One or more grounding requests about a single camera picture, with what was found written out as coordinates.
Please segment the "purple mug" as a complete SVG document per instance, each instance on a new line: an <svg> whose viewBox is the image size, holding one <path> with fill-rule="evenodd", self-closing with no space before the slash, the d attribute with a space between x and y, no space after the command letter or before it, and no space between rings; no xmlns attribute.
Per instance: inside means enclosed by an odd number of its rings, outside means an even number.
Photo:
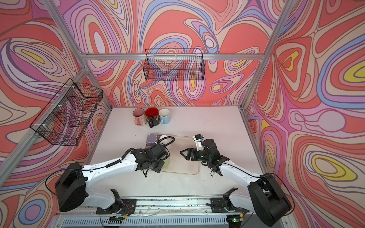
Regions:
<svg viewBox="0 0 365 228"><path fill-rule="evenodd" d="M145 141L147 147L152 147L158 142L158 136L156 134L149 134Z"/></svg>

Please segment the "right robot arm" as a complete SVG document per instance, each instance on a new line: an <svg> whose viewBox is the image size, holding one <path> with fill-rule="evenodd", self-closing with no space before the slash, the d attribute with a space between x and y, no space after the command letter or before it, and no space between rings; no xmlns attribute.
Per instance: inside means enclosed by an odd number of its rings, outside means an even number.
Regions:
<svg viewBox="0 0 365 228"><path fill-rule="evenodd" d="M257 174L236 165L220 154L213 139L196 140L196 148L187 148L180 154L188 161L201 162L211 170L211 174L228 178L248 191L248 195L231 188L220 198L212 198L208 206L213 213L226 211L245 214L253 212L269 227L282 217L292 213L294 206L280 187L273 174Z"/></svg>

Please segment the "light blue mug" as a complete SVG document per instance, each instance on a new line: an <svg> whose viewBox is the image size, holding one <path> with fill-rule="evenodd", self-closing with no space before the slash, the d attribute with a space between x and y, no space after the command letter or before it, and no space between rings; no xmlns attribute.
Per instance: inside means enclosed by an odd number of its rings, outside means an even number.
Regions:
<svg viewBox="0 0 365 228"><path fill-rule="evenodd" d="M171 116L170 116L170 110L168 109L161 109L159 111L159 116L161 119L161 124L169 124L170 120L171 120Z"/></svg>

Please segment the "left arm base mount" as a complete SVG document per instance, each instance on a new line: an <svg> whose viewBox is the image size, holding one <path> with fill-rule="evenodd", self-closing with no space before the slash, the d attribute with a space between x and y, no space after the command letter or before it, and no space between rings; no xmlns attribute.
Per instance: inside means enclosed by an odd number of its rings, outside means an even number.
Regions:
<svg viewBox="0 0 365 228"><path fill-rule="evenodd" d="M134 214L136 210L137 199L127 198L121 199L121 202L115 202L107 209L97 208L97 215L111 215L111 214L121 214L121 215L131 215Z"/></svg>

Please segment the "green mug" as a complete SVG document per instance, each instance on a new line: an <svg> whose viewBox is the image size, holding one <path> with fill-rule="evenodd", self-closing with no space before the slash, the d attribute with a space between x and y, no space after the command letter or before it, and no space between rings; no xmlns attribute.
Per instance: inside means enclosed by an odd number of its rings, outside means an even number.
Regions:
<svg viewBox="0 0 365 228"><path fill-rule="evenodd" d="M163 165L163 169L166 169L168 166L169 166L169 164L170 164L170 157L169 158L167 158L167 159L165 159L164 160L164 165Z"/></svg>

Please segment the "pink mug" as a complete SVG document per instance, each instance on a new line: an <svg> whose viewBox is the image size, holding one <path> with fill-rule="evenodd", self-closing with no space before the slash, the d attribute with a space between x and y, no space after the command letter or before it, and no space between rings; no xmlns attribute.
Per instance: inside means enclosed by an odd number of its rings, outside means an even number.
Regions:
<svg viewBox="0 0 365 228"><path fill-rule="evenodd" d="M143 108L136 108L132 114L135 125L144 126L146 124L146 116Z"/></svg>

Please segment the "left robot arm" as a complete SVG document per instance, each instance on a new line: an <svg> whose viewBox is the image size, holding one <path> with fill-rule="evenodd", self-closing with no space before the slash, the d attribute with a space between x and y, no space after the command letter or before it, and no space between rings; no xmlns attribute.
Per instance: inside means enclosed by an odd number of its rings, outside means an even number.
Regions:
<svg viewBox="0 0 365 228"><path fill-rule="evenodd" d="M125 206L115 189L97 192L96 185L124 173L149 171L159 173L170 157L167 147L175 141L166 136L147 148L130 148L122 157L93 165L69 165L55 183L60 212L72 211L79 206L97 207L99 214L117 214Z"/></svg>

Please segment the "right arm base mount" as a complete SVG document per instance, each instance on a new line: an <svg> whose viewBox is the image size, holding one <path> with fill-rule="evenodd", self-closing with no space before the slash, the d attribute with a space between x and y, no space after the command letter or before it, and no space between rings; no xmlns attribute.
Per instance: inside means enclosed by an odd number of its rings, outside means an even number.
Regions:
<svg viewBox="0 0 365 228"><path fill-rule="evenodd" d="M228 198L219 197L219 198L210 198L210 203L206 203L206 206L210 207L212 213L243 213L246 214L249 212L246 209L238 208L233 206L231 201Z"/></svg>

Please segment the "black skull mug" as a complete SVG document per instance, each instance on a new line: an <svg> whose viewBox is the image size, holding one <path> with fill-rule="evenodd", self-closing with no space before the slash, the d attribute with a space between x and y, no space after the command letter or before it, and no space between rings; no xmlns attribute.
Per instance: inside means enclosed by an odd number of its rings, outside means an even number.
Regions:
<svg viewBox="0 0 365 228"><path fill-rule="evenodd" d="M150 128L158 126L161 122L159 110L156 107L147 108L145 111L145 116Z"/></svg>

